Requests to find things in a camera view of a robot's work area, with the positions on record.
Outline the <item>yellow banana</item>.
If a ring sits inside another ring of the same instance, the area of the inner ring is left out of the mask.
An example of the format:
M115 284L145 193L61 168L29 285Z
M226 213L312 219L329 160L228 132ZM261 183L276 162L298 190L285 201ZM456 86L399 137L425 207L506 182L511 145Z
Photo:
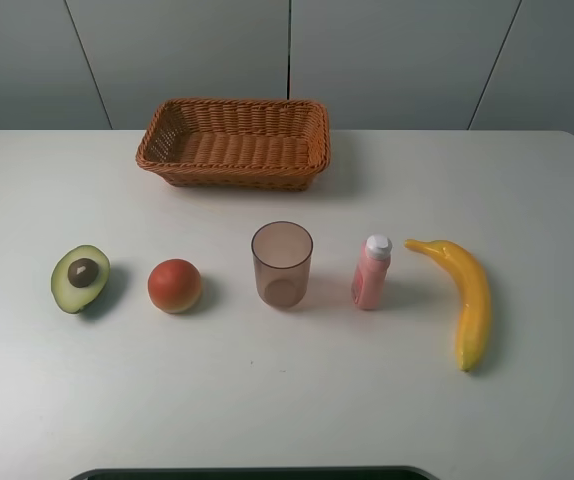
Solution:
M486 352L492 325L491 291L485 269L468 250L448 240L407 239L404 246L432 259L454 281L461 299L456 364L463 372L473 371Z

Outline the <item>brown wicker basket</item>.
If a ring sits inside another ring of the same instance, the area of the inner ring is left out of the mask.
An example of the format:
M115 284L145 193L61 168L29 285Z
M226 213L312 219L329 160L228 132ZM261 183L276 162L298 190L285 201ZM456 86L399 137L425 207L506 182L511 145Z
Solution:
M167 100L136 151L176 187L304 191L330 160L328 112L311 100Z

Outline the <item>halved avocado with pit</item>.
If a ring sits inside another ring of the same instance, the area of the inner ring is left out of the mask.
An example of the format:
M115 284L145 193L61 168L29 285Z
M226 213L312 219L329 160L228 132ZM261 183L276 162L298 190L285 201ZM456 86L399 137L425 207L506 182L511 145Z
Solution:
M108 282L110 261L93 245L80 245L63 256L51 275L51 293L57 306L77 314L96 300Z

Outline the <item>pink bottle white cap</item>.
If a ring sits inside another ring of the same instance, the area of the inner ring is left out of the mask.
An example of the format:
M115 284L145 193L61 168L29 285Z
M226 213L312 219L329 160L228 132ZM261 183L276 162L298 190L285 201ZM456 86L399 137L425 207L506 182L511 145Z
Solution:
M359 309L375 310L378 307L391 252L392 242L385 235L374 234L363 242L351 285L352 300Z

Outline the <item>red orange tomato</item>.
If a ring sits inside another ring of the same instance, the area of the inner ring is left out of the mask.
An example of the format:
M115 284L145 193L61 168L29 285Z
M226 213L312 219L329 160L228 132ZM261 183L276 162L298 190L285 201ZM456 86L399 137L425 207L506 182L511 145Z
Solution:
M152 270L147 288L154 306L163 312L178 314L192 308L200 299L202 279L192 263L169 259Z

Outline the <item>black tray edge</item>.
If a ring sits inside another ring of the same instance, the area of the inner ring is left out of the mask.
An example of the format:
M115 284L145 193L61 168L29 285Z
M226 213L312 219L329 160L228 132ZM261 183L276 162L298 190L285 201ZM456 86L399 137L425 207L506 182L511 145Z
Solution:
M326 479L436 479L422 469L408 466L358 467L253 467L253 468L143 468L94 469L73 479L153 479L153 480L326 480Z

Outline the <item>translucent brown plastic cup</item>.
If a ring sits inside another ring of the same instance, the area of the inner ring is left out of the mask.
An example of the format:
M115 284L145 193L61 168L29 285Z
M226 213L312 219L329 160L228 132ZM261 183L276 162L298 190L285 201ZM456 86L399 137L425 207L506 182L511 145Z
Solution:
M314 242L301 225L275 221L259 228L251 240L256 289L268 305L289 309L305 296Z

